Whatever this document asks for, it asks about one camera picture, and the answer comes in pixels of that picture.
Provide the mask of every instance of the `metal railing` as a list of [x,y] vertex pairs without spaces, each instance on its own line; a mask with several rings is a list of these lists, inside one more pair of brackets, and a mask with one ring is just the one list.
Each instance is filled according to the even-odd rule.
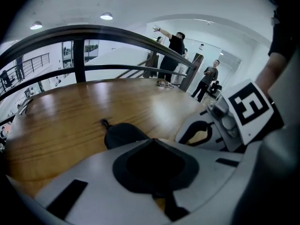
[[49,53],[28,59],[8,70],[3,70],[0,74],[0,95],[19,84],[29,74],[34,73],[35,70],[47,63],[50,63]]
[[[187,72],[187,74],[184,75],[184,74],[163,70],[159,68],[131,66],[131,65],[122,65],[122,64],[85,66],[84,65],[84,41],[86,39],[109,40],[109,41],[122,42],[126,44],[139,46],[154,51],[153,54],[160,53],[171,59],[174,59],[178,63],[182,63],[188,66],[190,69]],[[40,33],[29,36],[21,40],[20,42],[14,44],[9,49],[7,49],[2,55],[0,55],[0,69],[4,68],[8,63],[12,62],[18,57],[28,52],[31,52],[35,49],[38,49],[43,46],[55,44],[55,43],[70,41],[70,40],[74,41],[74,67],[52,71],[43,74],[41,76],[34,77],[30,80],[24,81],[12,87],[10,90],[7,90],[3,94],[0,94],[0,101],[5,99],[9,95],[17,92],[20,89],[26,88],[34,83],[37,83],[47,78],[51,78],[63,74],[75,73],[76,82],[80,83],[86,81],[85,71],[101,70],[101,69],[141,70],[141,71],[161,72],[165,74],[183,76],[184,79],[180,84],[180,89],[183,91],[187,91],[188,86],[190,84],[190,80],[193,79],[197,69],[195,65],[193,65],[190,61],[185,59],[180,54],[176,53],[170,48],[167,48],[153,41],[148,37],[127,30],[119,29],[119,28],[99,26],[99,25],[73,25],[73,26],[58,27],[50,30],[45,30]]]
[[[145,64],[146,62],[150,61],[150,59],[147,59],[145,61],[140,62],[139,64],[137,64],[137,66],[141,66],[143,64]],[[127,73],[129,73],[132,70],[127,70],[124,73],[120,74],[119,76],[115,77],[115,78],[121,78],[122,76],[126,75]]]

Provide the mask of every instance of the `raised arm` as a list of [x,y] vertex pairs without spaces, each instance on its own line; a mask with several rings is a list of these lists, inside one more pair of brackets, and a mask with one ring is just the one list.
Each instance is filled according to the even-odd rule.
[[165,35],[169,39],[172,39],[172,34],[169,33],[168,31],[160,29],[160,28],[153,28],[153,29],[154,29],[155,32],[161,32],[163,35]]

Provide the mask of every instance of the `man in gray jacket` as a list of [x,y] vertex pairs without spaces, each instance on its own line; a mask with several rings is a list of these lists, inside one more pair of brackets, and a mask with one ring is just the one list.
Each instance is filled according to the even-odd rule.
[[201,102],[208,86],[210,85],[211,81],[215,81],[218,78],[218,70],[217,66],[219,66],[220,61],[215,60],[212,67],[207,67],[204,71],[204,78],[199,82],[198,87],[196,88],[195,92],[192,95],[192,98],[196,96],[196,94],[201,89],[201,92],[198,95],[198,102]]

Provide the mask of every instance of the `wood grain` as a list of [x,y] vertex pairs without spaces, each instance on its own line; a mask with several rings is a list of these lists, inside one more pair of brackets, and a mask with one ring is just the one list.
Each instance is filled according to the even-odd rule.
[[174,140],[183,121],[204,107],[156,79],[111,79],[53,89],[16,116],[5,151],[7,175],[29,195],[82,159],[106,150],[100,124],[131,123],[152,138]]

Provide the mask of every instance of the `gray sleeve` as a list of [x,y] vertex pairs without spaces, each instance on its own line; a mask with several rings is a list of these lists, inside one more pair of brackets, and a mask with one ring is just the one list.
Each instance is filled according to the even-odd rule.
[[219,72],[218,70],[215,72],[215,75],[214,75],[214,78],[212,79],[213,81],[217,80],[218,79],[218,75],[219,75]]

